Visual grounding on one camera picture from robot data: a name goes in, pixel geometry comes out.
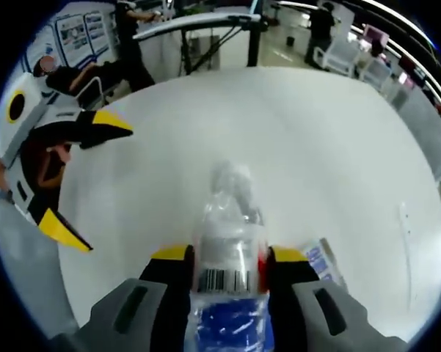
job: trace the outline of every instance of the white tabletop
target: white tabletop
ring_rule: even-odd
[[[191,242],[223,160],[251,170],[270,244],[328,239],[381,333],[408,340],[426,322],[441,291],[441,203],[416,141],[370,86],[314,70],[223,70],[107,109],[134,135],[72,149],[60,199],[95,248],[59,248],[80,324],[158,247]]]

